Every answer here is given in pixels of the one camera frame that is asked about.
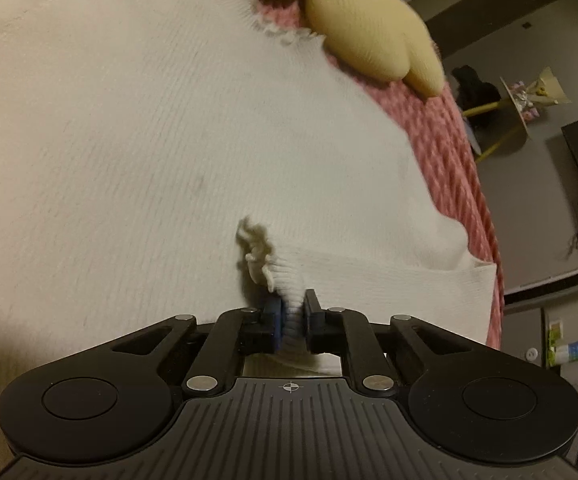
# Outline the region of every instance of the pink knit fabric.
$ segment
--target pink knit fabric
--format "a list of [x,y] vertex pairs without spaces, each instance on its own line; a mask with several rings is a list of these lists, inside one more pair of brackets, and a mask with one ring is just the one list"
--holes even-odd
[[[259,10],[280,26],[305,26],[301,21],[299,0],[259,0]],[[470,252],[481,260],[498,264],[486,342],[499,348],[504,297],[498,242],[460,111],[449,86],[445,86],[440,97],[424,102],[403,82],[379,84],[354,72],[334,56],[328,58],[332,65],[362,86],[407,132],[435,206],[464,225],[469,234]]]

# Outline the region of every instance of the white knit fabric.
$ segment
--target white knit fabric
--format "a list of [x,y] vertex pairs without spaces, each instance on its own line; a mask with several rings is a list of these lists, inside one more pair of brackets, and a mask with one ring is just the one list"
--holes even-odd
[[405,133],[322,38],[252,3],[0,0],[0,391],[248,304],[246,264],[285,297],[288,336],[312,286],[484,341],[495,269],[434,209]]

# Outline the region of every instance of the metal screw head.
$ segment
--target metal screw head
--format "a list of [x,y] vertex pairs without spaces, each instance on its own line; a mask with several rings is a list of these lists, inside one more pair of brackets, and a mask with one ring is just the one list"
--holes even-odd
[[386,392],[393,388],[393,379],[384,375],[370,375],[362,381],[365,388],[376,392]]
[[196,392],[208,392],[218,385],[218,381],[209,375],[196,375],[186,382],[186,387]]

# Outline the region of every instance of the yellow plush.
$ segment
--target yellow plush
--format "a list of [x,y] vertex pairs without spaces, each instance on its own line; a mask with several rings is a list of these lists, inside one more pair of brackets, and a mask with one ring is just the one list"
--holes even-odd
[[305,0],[305,12],[328,49],[359,72],[404,79],[424,97],[441,94],[444,72],[429,32],[402,0]]

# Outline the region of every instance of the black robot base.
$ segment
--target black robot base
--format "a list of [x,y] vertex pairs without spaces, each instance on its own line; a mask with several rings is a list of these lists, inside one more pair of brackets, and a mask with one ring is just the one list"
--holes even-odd
[[340,378],[243,377],[282,305],[175,316],[35,368],[0,396],[1,480],[565,480],[578,395],[556,374],[410,316],[305,298]]

